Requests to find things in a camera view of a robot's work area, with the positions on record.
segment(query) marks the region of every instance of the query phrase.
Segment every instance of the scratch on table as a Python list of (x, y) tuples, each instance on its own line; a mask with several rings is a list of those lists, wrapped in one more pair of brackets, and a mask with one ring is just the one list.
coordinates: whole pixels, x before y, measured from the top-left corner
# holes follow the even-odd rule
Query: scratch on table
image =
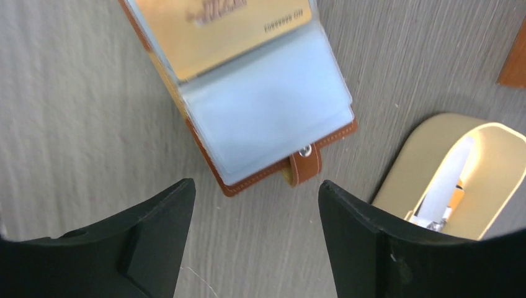
[(199, 279), (201, 279), (208, 286), (208, 288), (213, 292), (215, 298), (218, 298), (217, 293), (214, 291), (212, 286), (206, 280), (204, 280), (204, 278), (202, 278), (199, 274), (195, 273), (195, 271), (192, 268), (187, 266), (186, 269), (190, 270), (192, 273), (195, 274), (195, 276), (197, 276)]

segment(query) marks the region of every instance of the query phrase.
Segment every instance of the leather tab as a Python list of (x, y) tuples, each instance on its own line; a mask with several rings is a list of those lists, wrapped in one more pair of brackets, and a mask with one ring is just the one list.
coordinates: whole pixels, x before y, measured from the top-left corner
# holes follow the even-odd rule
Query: leather tab
[(321, 154), (316, 144), (294, 153), (290, 156), (292, 186), (297, 186), (321, 172)]

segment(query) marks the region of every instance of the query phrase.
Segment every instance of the wallet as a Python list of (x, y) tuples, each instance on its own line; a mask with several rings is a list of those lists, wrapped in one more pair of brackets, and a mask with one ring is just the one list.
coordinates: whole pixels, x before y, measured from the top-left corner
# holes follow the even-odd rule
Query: wallet
[(226, 196), (357, 129), (313, 0), (119, 0)]

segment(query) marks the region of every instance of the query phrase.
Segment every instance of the brown object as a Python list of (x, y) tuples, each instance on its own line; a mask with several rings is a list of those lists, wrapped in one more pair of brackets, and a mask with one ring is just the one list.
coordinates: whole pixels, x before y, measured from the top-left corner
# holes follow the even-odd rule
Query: brown object
[(515, 88), (526, 88), (526, 19), (522, 22), (522, 28), (520, 28), (497, 83)]
[(352, 123), (342, 127), (339, 130), (336, 130), (330, 135), (318, 140), (316, 143), (311, 144), (312, 146), (311, 155), (307, 157), (302, 157), (296, 152), (294, 155), (288, 158), (284, 158), (276, 162), (275, 164), (257, 172), (256, 174), (253, 174), (243, 179), (242, 181), (232, 186), (226, 185), (221, 180), (221, 177), (219, 176), (219, 173), (217, 169), (215, 168), (215, 165), (212, 163), (212, 160), (210, 159), (210, 156), (208, 155), (203, 144), (201, 143), (201, 140), (199, 139), (199, 136), (197, 132), (195, 131), (192, 122), (188, 118), (186, 110), (184, 109), (184, 105), (182, 104), (182, 101), (181, 101), (181, 95), (179, 94), (177, 90), (177, 86), (169, 78), (168, 74), (166, 73), (166, 70), (164, 69), (161, 62), (159, 61), (159, 58), (153, 53), (152, 46), (149, 44), (148, 39), (144, 35), (144, 32), (141, 30), (141, 27), (138, 25), (137, 21), (135, 20), (130, 8), (126, 4), (126, 0), (118, 0), (118, 1), (120, 5), (122, 6), (126, 16), (128, 17), (128, 20), (130, 21), (132, 27), (137, 33), (137, 36), (139, 36), (139, 39), (141, 40), (141, 43), (143, 44), (145, 50), (148, 52), (148, 56), (151, 58), (155, 68), (161, 75), (161, 78), (163, 79), (164, 84), (168, 88), (170, 95), (172, 96), (174, 102), (176, 103), (176, 106), (178, 107), (179, 112), (183, 115), (185, 119), (185, 123), (188, 126), (190, 132), (192, 133), (192, 136), (194, 137), (194, 140), (197, 143), (199, 150), (205, 157), (205, 161), (207, 162), (214, 177), (216, 178), (218, 184), (220, 185), (221, 190), (226, 196), (228, 197), (235, 196), (236, 194), (247, 189), (253, 184), (263, 180), (264, 178), (278, 171), (283, 172), (284, 178), (292, 186), (297, 186), (309, 180), (310, 178), (316, 176), (321, 171), (322, 162), (321, 162), (321, 154), (319, 152), (319, 149), (322, 147), (325, 147), (326, 145), (332, 144), (344, 138), (345, 136), (350, 135), (351, 133), (354, 133), (357, 130), (358, 122), (355, 118)]

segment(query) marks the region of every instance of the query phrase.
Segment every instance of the brown leather wallet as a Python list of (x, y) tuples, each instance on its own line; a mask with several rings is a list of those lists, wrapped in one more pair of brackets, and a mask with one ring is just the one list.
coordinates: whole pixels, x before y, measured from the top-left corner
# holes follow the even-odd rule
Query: brown leather wallet
[(248, 188), (249, 186), (252, 186), (258, 181), (278, 171), (282, 171), (284, 178), (292, 186), (297, 186), (309, 180), (310, 178), (312, 178), (313, 176), (316, 176), (321, 171), (322, 159), (321, 159), (321, 154), (320, 154), (319, 149), (328, 144), (334, 143), (335, 141), (338, 141), (344, 138), (345, 136), (351, 133), (354, 133), (357, 130), (358, 122), (355, 118), (352, 123), (346, 125), (345, 127), (342, 127), (339, 130), (336, 130), (330, 135), (318, 140), (316, 143), (311, 144), (310, 145), (311, 151), (309, 155), (305, 155), (305, 154), (301, 154), (300, 152), (296, 152), (290, 157), (282, 159), (276, 162), (275, 164), (257, 172), (256, 174), (253, 174), (243, 179), (242, 181), (234, 185), (231, 185), (231, 186), (226, 185), (222, 181), (221, 177), (219, 176), (218, 171), (215, 168), (215, 165), (212, 163), (210, 156), (208, 155), (201, 140), (199, 139), (199, 135), (195, 131), (194, 126), (192, 125), (192, 122), (188, 118), (187, 112), (182, 103), (181, 95), (179, 94), (177, 90), (176, 84), (167, 74), (165, 68), (163, 67), (163, 64), (160, 62), (159, 58), (153, 52), (152, 45), (149, 44), (148, 39), (145, 36), (145, 33), (141, 29), (141, 26), (139, 25), (139, 23), (137, 23), (137, 20), (133, 16), (131, 9), (126, 3), (126, 0), (118, 0), (118, 1), (121, 4), (135, 32), (137, 33), (137, 36), (141, 40), (141, 43), (143, 44), (145, 50), (148, 52), (149, 57), (151, 58), (154, 66), (159, 72), (159, 75), (163, 79), (164, 84), (168, 88), (168, 91), (170, 92), (170, 95), (174, 99), (174, 102), (176, 103), (177, 108), (179, 109), (180, 113), (183, 115), (186, 125), (188, 126), (190, 132), (194, 136), (195, 142), (199, 146), (199, 150), (201, 150), (201, 153), (205, 157), (205, 160), (207, 161), (208, 166), (212, 170), (214, 177), (216, 178), (218, 184), (220, 185), (221, 190), (226, 196), (228, 197), (235, 196), (236, 194)]

